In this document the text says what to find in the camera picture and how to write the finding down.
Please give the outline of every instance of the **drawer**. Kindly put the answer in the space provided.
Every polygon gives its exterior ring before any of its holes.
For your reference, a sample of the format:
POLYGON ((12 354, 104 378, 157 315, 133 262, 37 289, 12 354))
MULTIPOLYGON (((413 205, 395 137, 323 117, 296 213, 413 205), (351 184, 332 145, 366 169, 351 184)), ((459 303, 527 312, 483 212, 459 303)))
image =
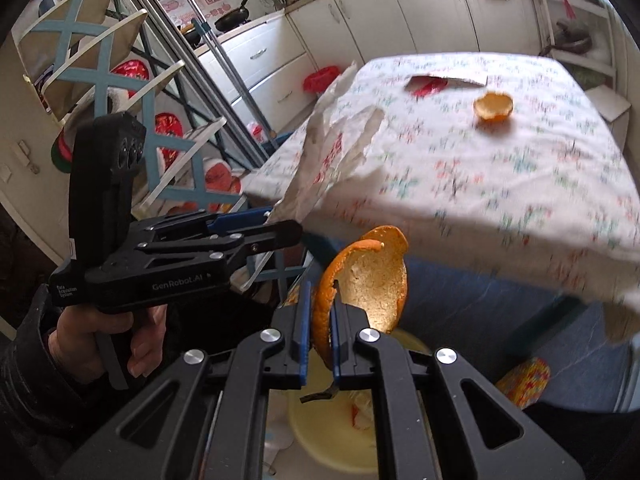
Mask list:
POLYGON ((279 17, 222 44, 247 88, 305 53, 289 21, 279 17))
MULTIPOLYGON (((251 89, 256 104, 277 133, 316 100, 314 94, 302 89, 305 77, 313 72, 311 60, 304 54, 251 89)), ((244 124, 251 122, 252 115, 242 99, 233 103, 233 108, 244 124)))
POLYGON ((225 71, 222 70, 222 67, 220 66, 220 63, 218 63, 216 57, 209 50, 202 54, 198 60, 202 63, 204 70, 209 73, 213 82, 218 86, 227 101, 232 103, 234 100, 238 99, 238 90, 233 86, 231 79, 226 76, 225 71))

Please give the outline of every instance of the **black pants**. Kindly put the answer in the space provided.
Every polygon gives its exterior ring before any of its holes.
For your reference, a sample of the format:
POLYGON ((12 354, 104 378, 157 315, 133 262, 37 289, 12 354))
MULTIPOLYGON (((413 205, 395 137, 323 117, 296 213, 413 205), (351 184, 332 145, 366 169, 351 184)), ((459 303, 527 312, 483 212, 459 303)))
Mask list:
POLYGON ((525 413, 576 459, 587 480, 640 478, 640 412, 572 412, 539 402, 525 413))

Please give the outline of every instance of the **orange peel on table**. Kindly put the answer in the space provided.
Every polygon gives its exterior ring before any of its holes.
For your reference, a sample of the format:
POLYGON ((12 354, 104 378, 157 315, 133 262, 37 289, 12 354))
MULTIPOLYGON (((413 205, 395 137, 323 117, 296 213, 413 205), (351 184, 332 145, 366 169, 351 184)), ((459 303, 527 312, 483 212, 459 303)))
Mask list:
POLYGON ((382 226, 343 249, 325 270, 314 300, 311 320, 313 345, 324 364, 331 367, 329 312, 336 295, 366 311, 369 324, 390 333, 398 325, 406 301, 404 254, 408 243, 397 227, 382 226))
POLYGON ((487 92, 474 101, 474 111, 483 121, 498 123, 507 119, 513 112, 513 98, 508 94, 487 92))

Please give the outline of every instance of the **floral tablecloth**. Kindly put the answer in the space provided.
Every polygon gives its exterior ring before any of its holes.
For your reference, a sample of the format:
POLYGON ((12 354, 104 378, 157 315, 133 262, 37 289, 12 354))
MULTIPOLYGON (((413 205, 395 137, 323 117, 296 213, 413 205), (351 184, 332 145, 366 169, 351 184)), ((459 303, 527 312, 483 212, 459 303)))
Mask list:
MULTIPOLYGON (((380 224, 410 251, 448 266, 557 288, 607 306, 607 331, 640 330, 640 201, 613 138, 569 73, 551 59, 437 54, 376 59, 357 74, 332 121, 368 105, 385 112, 367 160, 333 186, 305 227, 345 240, 380 224), (486 76, 415 96, 425 72, 486 76), (511 118, 478 123, 486 90, 514 98, 511 118)), ((300 159, 306 123, 246 188, 279 200, 300 159)), ((354 139, 342 136, 342 150, 354 139)))

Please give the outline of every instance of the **hand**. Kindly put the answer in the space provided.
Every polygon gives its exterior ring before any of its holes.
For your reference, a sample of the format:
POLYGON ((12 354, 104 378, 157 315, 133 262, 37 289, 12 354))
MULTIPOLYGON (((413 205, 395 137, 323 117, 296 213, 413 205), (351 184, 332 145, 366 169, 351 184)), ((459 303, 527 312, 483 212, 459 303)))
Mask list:
MULTIPOLYGON (((166 330, 166 305, 146 310, 148 321, 131 338, 129 373, 147 377, 162 361, 166 330)), ((56 365, 81 384, 89 384, 104 374, 104 365, 95 343, 95 332, 119 334, 130 330, 133 314, 103 314, 88 304, 68 306, 49 335, 49 353, 56 365)))

